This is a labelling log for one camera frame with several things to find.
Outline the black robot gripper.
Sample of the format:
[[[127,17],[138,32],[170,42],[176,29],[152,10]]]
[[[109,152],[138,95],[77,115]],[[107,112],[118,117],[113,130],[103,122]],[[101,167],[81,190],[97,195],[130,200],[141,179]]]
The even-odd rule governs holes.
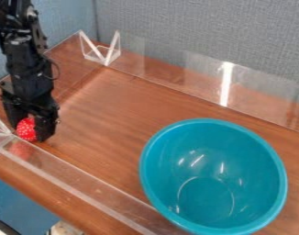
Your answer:
[[[37,141],[45,141],[53,134],[57,124],[58,105],[51,98],[51,63],[43,61],[37,67],[21,74],[11,74],[0,83],[1,101],[7,123],[17,128],[19,121],[34,116]]]

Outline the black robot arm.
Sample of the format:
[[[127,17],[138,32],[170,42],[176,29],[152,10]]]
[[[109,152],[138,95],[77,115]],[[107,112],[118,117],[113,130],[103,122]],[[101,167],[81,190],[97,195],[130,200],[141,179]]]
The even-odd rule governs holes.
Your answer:
[[[51,98],[54,62],[45,56],[46,37],[30,0],[0,0],[0,49],[6,56],[9,81],[0,83],[10,127],[29,115],[37,141],[46,140],[57,124],[58,105]]]

